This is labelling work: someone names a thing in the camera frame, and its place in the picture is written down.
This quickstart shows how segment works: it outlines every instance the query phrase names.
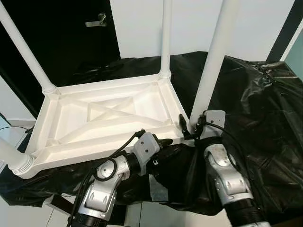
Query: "white pole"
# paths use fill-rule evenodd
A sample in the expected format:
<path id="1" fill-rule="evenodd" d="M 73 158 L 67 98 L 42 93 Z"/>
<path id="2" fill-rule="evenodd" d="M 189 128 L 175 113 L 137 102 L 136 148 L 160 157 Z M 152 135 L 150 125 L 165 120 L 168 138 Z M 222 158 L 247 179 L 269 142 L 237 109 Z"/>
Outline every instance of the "white pole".
<path id="1" fill-rule="evenodd" d="M 208 109 L 220 68 L 234 29 L 239 0 L 223 0 L 212 43 L 206 58 L 189 122 L 195 125 L 199 115 Z"/>
<path id="2" fill-rule="evenodd" d="M 16 175 L 25 173 L 34 162 L 32 156 L 17 151 L 2 138 L 0 138 L 0 160 L 7 163 Z"/>
<path id="3" fill-rule="evenodd" d="M 22 55 L 23 59 L 27 63 L 28 67 L 38 80 L 39 84 L 42 87 L 42 92 L 44 94 L 52 93 L 56 90 L 54 84 L 52 84 L 47 77 L 46 73 L 43 71 L 41 65 L 35 58 L 32 51 L 29 49 L 27 43 L 23 39 L 22 35 L 18 31 L 17 27 L 15 26 L 13 20 L 10 18 L 8 12 L 4 8 L 4 5 L 0 1 L 0 21 L 4 26 L 5 30 L 9 34 L 11 40 L 19 50 L 20 54 Z"/>
<path id="4" fill-rule="evenodd" d="M 171 33 L 171 6 L 172 0 L 163 0 L 163 19 L 162 19 L 162 52 L 161 52 L 161 69 L 160 76 L 169 78 L 170 61 L 170 33 Z"/>

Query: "white wall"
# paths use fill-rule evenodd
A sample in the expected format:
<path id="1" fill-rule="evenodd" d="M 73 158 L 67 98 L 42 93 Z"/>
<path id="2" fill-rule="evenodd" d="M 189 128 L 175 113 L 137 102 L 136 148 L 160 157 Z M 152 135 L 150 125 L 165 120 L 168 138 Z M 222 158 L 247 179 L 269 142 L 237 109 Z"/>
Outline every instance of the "white wall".
<path id="1" fill-rule="evenodd" d="M 12 125 L 19 125 L 21 122 L 31 125 L 35 118 L 24 106 L 21 100 L 16 94 L 10 89 L 8 84 L 0 76 L 0 113 L 2 113 L 6 119 Z"/>
<path id="2" fill-rule="evenodd" d="M 160 56 L 163 0 L 111 0 L 121 58 Z M 172 54 L 208 51 L 222 0 L 173 0 Z M 267 58 L 294 0 L 241 0 L 227 52 Z"/>

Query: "black plastic sheet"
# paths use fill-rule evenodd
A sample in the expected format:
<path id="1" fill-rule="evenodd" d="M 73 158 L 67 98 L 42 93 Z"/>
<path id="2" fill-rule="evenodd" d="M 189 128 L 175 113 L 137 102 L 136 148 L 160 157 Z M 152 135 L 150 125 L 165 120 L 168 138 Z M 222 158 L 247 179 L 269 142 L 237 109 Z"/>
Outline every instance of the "black plastic sheet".
<path id="1" fill-rule="evenodd" d="M 206 52 L 171 56 L 171 82 L 188 116 L 194 103 Z M 105 68 L 80 72 L 69 84 L 150 75 L 159 72 L 160 58 L 123 59 Z M 226 112 L 225 128 L 239 141 L 258 207 L 271 223 L 303 213 L 303 83 L 283 62 L 247 62 L 225 57 L 209 109 Z M 223 134 L 233 153 L 233 141 Z M 207 173 L 203 151 L 186 145 L 161 152 L 150 170 L 168 189 L 165 204 L 177 209 L 215 215 L 222 206 Z M 75 195 L 92 165 L 100 160 L 41 171 L 22 180 L 5 168 L 0 194 L 10 205 L 41 206 L 52 194 Z M 150 201 L 148 177 L 124 181 L 117 202 Z"/>

